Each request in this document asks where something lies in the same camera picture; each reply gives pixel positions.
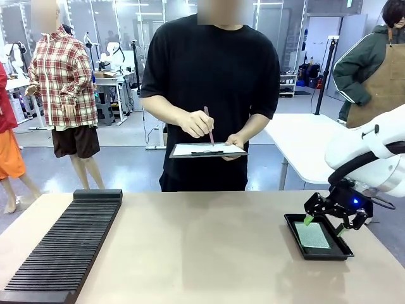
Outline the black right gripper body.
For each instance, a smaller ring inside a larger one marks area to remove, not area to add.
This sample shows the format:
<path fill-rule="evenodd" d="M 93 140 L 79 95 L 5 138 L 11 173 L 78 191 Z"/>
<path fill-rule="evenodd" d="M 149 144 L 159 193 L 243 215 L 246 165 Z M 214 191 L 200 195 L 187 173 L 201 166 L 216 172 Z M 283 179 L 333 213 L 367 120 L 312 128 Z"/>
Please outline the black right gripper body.
<path fill-rule="evenodd" d="M 363 209 L 367 218 L 373 218 L 373 203 L 367 197 L 349 186 L 330 186 L 330 194 L 327 200 L 332 205 L 333 210 L 345 212 L 347 216 L 354 215 L 357 210 Z"/>

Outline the person's left hand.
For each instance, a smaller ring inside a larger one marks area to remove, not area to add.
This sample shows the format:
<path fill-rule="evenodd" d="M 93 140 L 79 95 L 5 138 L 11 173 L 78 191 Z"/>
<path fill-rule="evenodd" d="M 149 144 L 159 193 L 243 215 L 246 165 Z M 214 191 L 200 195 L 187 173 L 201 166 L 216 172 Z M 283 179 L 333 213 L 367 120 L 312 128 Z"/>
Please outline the person's left hand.
<path fill-rule="evenodd" d="M 236 133 L 236 134 L 231 134 L 231 135 L 228 137 L 227 141 L 225 142 L 225 144 L 226 144 L 227 146 L 229 146 L 229 145 L 235 145 L 235 146 L 239 147 L 240 149 L 244 149 L 245 143 L 246 143 L 246 141 L 245 141 L 245 139 L 244 139 L 244 136 L 243 136 L 243 134 L 240 133 L 240 132 L 238 132 L 238 133 Z M 238 158 L 239 158 L 239 156 L 224 156 L 224 157 L 223 157 L 223 159 L 224 159 L 225 161 L 228 161 L 228 162 L 233 161 L 233 160 L 236 160 L 236 159 L 238 159 Z"/>

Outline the person's right hand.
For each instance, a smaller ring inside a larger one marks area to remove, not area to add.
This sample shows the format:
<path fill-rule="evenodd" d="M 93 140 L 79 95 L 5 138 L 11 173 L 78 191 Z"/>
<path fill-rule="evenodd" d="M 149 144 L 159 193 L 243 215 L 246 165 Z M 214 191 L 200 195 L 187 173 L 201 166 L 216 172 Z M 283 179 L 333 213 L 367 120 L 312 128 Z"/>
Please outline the person's right hand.
<path fill-rule="evenodd" d="M 201 110 L 194 112 L 182 110 L 177 124 L 184 132 L 196 139 L 208 135 L 214 129 L 214 119 Z"/>

